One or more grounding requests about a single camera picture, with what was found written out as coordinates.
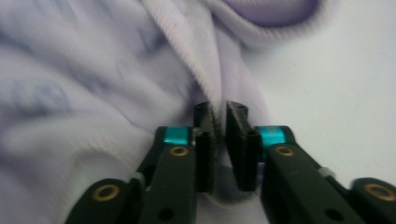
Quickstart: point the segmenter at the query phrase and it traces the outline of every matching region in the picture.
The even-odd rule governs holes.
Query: garment
[[[331,5],[0,0],[0,223],[63,223],[94,182],[129,180],[158,126],[191,126],[198,103],[224,120],[225,101],[236,101],[264,125],[242,46],[309,31]],[[258,197],[245,201],[224,208],[199,195],[197,223],[265,223]]]

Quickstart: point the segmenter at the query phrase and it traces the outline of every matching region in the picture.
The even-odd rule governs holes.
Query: white surface
[[[396,186],[396,1],[343,0],[319,32],[281,49],[245,52],[270,124],[349,187],[375,177]]]

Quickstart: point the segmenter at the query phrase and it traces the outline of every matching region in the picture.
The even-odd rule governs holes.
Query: brass screw
[[[109,189],[110,192],[107,193],[106,195],[102,195],[103,191]],[[113,198],[115,198],[117,195],[119,195],[120,193],[120,187],[116,186],[116,185],[103,185],[100,188],[97,188],[94,192],[93,192],[93,199],[96,200],[97,202],[106,202],[109,200],[112,200]]]
[[[275,152],[277,152],[277,154],[280,154],[282,156],[292,156],[292,155],[294,155],[294,151],[291,148],[288,148],[288,147],[277,147],[275,149]]]
[[[387,187],[378,184],[366,184],[364,189],[377,199],[384,201],[396,201],[396,193]]]
[[[171,154],[173,156],[182,157],[182,156],[189,154],[189,150],[186,149],[185,147],[172,147]]]

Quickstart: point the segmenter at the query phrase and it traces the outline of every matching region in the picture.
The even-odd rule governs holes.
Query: lavender fabric
[[[190,126],[203,101],[219,120],[233,100],[265,124],[241,46],[280,43],[328,14],[329,1],[286,2],[251,14],[250,1],[0,0],[0,223],[64,223],[88,186],[127,181],[155,129]],[[221,164],[197,223],[265,223]]]

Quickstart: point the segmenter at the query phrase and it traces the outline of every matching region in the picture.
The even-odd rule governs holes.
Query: cloth
[[[226,100],[242,103],[264,125],[241,48],[310,31],[331,9],[330,0],[0,0],[0,223],[64,223],[85,189],[128,181],[156,128],[191,126],[201,102],[219,120]],[[219,167],[218,193],[241,198]],[[199,195],[196,222],[266,223],[257,195],[246,198],[225,207]]]

